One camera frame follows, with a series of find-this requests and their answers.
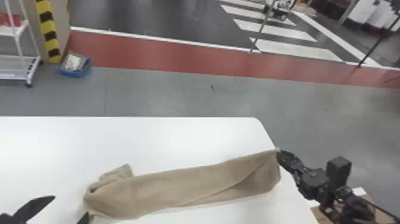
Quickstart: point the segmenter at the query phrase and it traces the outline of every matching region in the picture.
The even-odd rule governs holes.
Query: metal pole
[[[347,16],[353,11],[355,5],[359,2],[360,0],[353,0],[350,5],[347,7],[345,13],[343,13],[342,17],[339,19],[339,24],[343,25],[345,20],[347,19]]]
[[[266,15],[265,15],[265,19],[264,19],[264,21],[262,22],[262,25],[261,25],[261,27],[260,27],[260,30],[259,30],[258,33],[257,33],[257,37],[255,38],[255,40],[254,40],[254,42],[253,42],[253,45],[251,46],[251,49],[250,49],[250,51],[249,51],[249,54],[252,54],[252,53],[253,53],[253,50],[254,50],[254,48],[255,48],[255,44],[257,43],[258,39],[259,39],[260,36],[261,36],[261,32],[262,32],[262,30],[263,30],[265,24],[267,23],[268,15],[271,13],[272,8],[273,8],[273,6],[274,6],[274,4],[275,4],[276,1],[277,1],[277,0],[273,0],[273,1],[272,1],[272,5],[270,5],[270,8],[268,9],[268,12],[267,12]]]
[[[384,40],[384,38],[388,38],[391,35],[391,31],[393,26],[400,20],[400,15],[397,16],[397,19],[390,25],[389,27],[389,35],[382,35],[382,37],[379,38],[379,40],[374,44],[374,46],[370,49],[370,51],[365,55],[365,57],[358,63],[357,67],[361,67],[361,65],[364,63],[364,61],[370,56],[370,54],[375,50],[375,48]]]

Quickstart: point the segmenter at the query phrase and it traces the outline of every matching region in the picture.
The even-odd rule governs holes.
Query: cart
[[[294,5],[295,0],[265,0],[264,13],[268,14],[268,17],[285,21]]]

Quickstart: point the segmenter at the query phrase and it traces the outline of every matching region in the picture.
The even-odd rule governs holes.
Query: beige towel
[[[224,163],[133,176],[128,164],[91,184],[85,195],[89,213],[115,219],[141,217],[170,207],[226,201],[270,191],[280,180],[276,152]]]

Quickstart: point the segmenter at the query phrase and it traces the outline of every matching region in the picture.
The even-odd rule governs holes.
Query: red floor stripe
[[[72,32],[69,49],[93,58],[93,66],[262,77],[338,85],[400,89],[400,71],[331,61],[252,54],[177,43]]]

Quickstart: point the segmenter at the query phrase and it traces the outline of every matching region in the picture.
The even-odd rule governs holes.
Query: dark floor
[[[74,79],[43,66],[33,89],[0,85],[2,116],[256,117],[310,166],[353,161],[349,186],[397,215],[399,113],[399,90],[166,71],[94,67]]]
[[[68,9],[72,26],[251,47],[251,41],[214,0],[70,0]]]
[[[246,4],[248,1],[240,0],[121,0],[118,2],[96,0],[95,4],[93,1],[70,0],[68,9],[72,26],[250,48],[252,43],[249,38],[256,37],[256,32],[241,30],[233,19],[260,25],[264,18],[264,15],[260,13],[262,4],[258,4],[259,7],[251,6],[251,4],[249,6]],[[246,10],[248,13],[241,15],[230,13],[223,7]],[[251,13],[258,13],[260,18],[251,17]],[[262,52],[322,60],[337,57],[335,61],[359,62],[359,59],[347,49],[342,48],[296,15],[289,14],[288,20],[292,21],[294,26],[284,24],[279,20],[268,21],[267,25],[305,32],[313,37],[315,42],[282,36],[285,35],[284,30],[280,30],[278,35],[271,34],[267,29],[267,33],[263,33],[260,39],[274,42],[275,47],[270,49],[257,45]]]

